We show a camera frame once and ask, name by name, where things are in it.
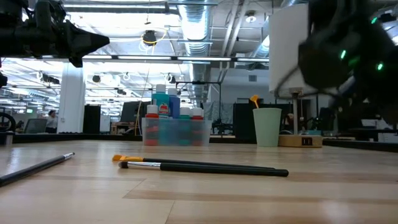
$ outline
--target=white bottle cap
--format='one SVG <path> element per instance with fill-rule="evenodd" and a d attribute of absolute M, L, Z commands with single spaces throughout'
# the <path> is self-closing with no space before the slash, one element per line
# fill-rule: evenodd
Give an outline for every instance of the white bottle cap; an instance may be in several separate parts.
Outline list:
<path fill-rule="evenodd" d="M 147 114 L 157 114 L 157 105 L 148 105 Z"/>
<path fill-rule="evenodd" d="M 157 84 L 156 85 L 156 92 L 157 93 L 166 93 L 166 85 Z"/>
<path fill-rule="evenodd" d="M 177 89 L 176 88 L 169 88 L 167 93 L 172 96 L 177 96 Z"/>
<path fill-rule="evenodd" d="M 202 116 L 202 115 L 201 115 L 201 108 L 194 108 L 194 109 L 192 109 L 192 115 L 193 115 L 193 116 Z"/>
<path fill-rule="evenodd" d="M 190 108 L 180 108 L 180 116 L 181 115 L 190 115 L 191 109 Z"/>

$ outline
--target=table surface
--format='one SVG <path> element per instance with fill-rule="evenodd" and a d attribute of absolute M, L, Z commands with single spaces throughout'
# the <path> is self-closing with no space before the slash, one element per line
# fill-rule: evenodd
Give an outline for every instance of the table surface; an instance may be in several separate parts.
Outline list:
<path fill-rule="evenodd" d="M 76 152 L 0 188 L 1 224 L 398 223 L 398 154 L 343 149 L 144 147 L 67 141 L 0 148 L 0 174 Z M 288 169 L 284 177 L 119 169 L 114 154 Z"/>

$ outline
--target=light green cup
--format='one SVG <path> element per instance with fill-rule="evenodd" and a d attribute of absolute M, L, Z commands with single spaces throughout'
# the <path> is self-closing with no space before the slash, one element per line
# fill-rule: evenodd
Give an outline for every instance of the light green cup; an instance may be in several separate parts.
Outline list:
<path fill-rule="evenodd" d="M 258 108 L 253 110 L 258 146 L 278 146 L 281 112 L 282 110 L 278 108 Z"/>

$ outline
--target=paint bottle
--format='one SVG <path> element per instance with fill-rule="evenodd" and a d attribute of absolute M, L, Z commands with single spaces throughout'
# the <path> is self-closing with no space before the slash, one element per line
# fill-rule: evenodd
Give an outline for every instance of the paint bottle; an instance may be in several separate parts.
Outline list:
<path fill-rule="evenodd" d="M 167 90 L 167 93 L 169 94 L 169 108 L 170 108 L 170 114 L 169 116 L 173 119 L 178 119 L 180 117 L 180 98 L 177 96 L 177 89 L 176 88 L 169 88 Z"/>
<path fill-rule="evenodd" d="M 192 142 L 191 132 L 191 109 L 180 108 L 179 126 L 178 126 L 178 138 L 180 146 L 190 146 Z"/>
<path fill-rule="evenodd" d="M 156 105 L 147 106 L 146 117 L 146 139 L 144 144 L 146 146 L 157 146 L 159 139 L 159 115 Z"/>
<path fill-rule="evenodd" d="M 170 98 L 166 94 L 166 85 L 156 85 L 156 93 L 152 94 L 152 104 L 157 106 L 160 119 L 169 118 L 169 101 Z"/>
<path fill-rule="evenodd" d="M 194 146 L 203 145 L 203 116 L 201 108 L 192 109 L 192 144 Z"/>

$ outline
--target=exposed ceiling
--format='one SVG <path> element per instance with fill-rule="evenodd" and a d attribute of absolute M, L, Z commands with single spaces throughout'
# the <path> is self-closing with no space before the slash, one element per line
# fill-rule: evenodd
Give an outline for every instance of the exposed ceiling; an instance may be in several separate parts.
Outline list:
<path fill-rule="evenodd" d="M 215 0 L 218 5 L 211 7 L 210 39 L 212 42 L 209 56 L 220 56 L 230 19 L 238 20 L 240 13 L 235 18 L 230 18 L 233 8 L 233 0 Z M 111 43 L 94 54 L 101 55 L 185 55 L 185 45 L 180 43 L 183 40 L 181 20 L 174 5 L 170 5 L 170 14 L 161 13 L 135 13 L 137 8 L 159 5 L 162 2 L 156 1 L 123 1 L 114 0 L 102 1 L 63 1 L 68 9 L 67 19 L 71 20 L 77 27 L 106 35 Z M 278 10 L 281 0 L 251 0 L 246 12 L 253 11 L 256 20 L 247 22 L 243 20 L 238 34 L 238 40 L 233 46 L 232 54 L 252 52 L 264 40 L 262 27 L 266 15 Z M 381 6 L 389 6 L 393 1 L 380 1 Z M 108 6 L 123 4 L 118 8 Z M 388 26 L 390 35 L 398 35 L 397 22 L 391 22 Z M 154 30 L 157 39 L 161 39 L 155 47 L 147 47 L 142 42 L 142 35 L 146 30 Z M 63 62 L 33 61 L 15 58 L 5 58 L 2 63 L 1 72 L 9 78 L 9 85 L 30 86 L 31 88 L 8 88 L 3 89 L 3 96 L 10 99 L 0 99 L 0 103 L 7 107 L 22 105 L 39 105 L 39 111 L 46 113 L 49 109 L 57 108 L 59 103 L 60 85 L 43 83 L 40 81 L 42 74 L 54 77 L 62 82 Z M 212 69 L 211 80 L 215 81 L 219 74 L 218 69 Z M 170 63 L 115 63 L 115 62 L 85 62 L 84 73 L 87 75 L 86 103 L 102 104 L 104 113 L 119 114 L 123 101 L 145 100 L 150 98 L 150 90 L 144 91 L 144 87 L 154 88 L 156 84 L 166 84 L 167 88 L 175 87 L 167 81 L 169 75 L 176 80 L 191 81 L 190 67 L 188 64 Z M 102 82 L 93 82 L 93 76 L 101 76 Z M 256 82 L 249 82 L 248 76 L 256 75 Z M 256 70 L 252 73 L 243 69 L 231 68 L 224 80 L 224 85 L 267 85 L 268 72 Z M 112 88 L 125 89 L 126 95 L 119 95 Z M 182 91 L 181 97 L 189 101 L 192 96 L 190 86 L 188 91 Z"/>

